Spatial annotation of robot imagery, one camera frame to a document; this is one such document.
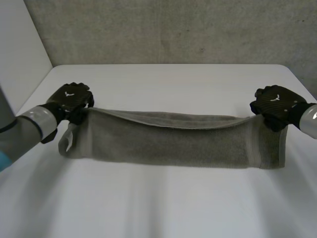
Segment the table surface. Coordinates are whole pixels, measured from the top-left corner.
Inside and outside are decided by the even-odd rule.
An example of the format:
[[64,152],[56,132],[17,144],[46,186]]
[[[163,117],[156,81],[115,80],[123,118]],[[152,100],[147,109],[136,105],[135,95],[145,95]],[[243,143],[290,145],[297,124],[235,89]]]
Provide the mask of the table surface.
[[[280,65],[64,65],[20,113],[71,82],[116,110],[248,117],[256,89],[273,84],[316,102]],[[294,126],[279,170],[69,160],[57,151],[66,128],[0,174],[0,237],[316,237],[317,142]]]

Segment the black glove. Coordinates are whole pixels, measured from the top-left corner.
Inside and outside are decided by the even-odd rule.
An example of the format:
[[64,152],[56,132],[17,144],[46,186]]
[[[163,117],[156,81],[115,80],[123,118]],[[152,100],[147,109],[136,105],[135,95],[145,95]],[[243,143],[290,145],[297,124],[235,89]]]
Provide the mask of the black glove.
[[264,122],[273,131],[281,131],[292,123],[290,113],[299,104],[307,104],[298,94],[281,86],[267,86],[255,93],[256,101],[250,103],[254,114],[262,114]]
[[64,118],[76,125],[84,120],[82,111],[86,106],[94,106],[94,97],[89,87],[83,83],[71,83],[61,86],[47,100],[47,104],[55,104],[59,106]]
[[[61,86],[47,103],[40,105],[48,109],[55,117],[57,124],[62,120],[79,125],[86,117],[83,108],[94,106],[94,97],[89,87],[83,83],[71,83]],[[57,129],[42,140],[43,144],[52,141],[57,134]]]

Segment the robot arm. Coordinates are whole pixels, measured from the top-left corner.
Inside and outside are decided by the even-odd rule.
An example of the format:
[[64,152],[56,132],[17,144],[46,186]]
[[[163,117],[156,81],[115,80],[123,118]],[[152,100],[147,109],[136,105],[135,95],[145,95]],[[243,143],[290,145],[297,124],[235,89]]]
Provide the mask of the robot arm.
[[317,139],[317,104],[307,103],[298,94],[277,85],[258,89],[255,97],[257,99],[250,103],[251,110],[264,116],[267,127],[280,131],[293,124]]
[[92,93],[84,84],[65,84],[46,104],[36,106],[15,117],[0,89],[0,171],[10,166],[39,142],[55,138],[58,124],[67,119],[80,124],[81,109],[94,105]]

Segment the folded towel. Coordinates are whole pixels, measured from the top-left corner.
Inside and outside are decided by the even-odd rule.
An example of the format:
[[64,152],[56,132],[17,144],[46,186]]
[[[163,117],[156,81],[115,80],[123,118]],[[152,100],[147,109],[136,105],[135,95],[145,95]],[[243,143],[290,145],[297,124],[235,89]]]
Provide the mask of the folded towel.
[[110,162],[191,167],[283,168],[287,129],[250,118],[89,108],[70,124],[60,154]]

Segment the concrete wall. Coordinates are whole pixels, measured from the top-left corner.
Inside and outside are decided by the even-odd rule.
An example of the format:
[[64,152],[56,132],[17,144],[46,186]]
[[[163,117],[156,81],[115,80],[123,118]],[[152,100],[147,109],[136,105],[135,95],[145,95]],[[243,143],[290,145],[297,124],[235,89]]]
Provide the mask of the concrete wall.
[[316,0],[25,0],[53,65],[282,64],[317,96]]

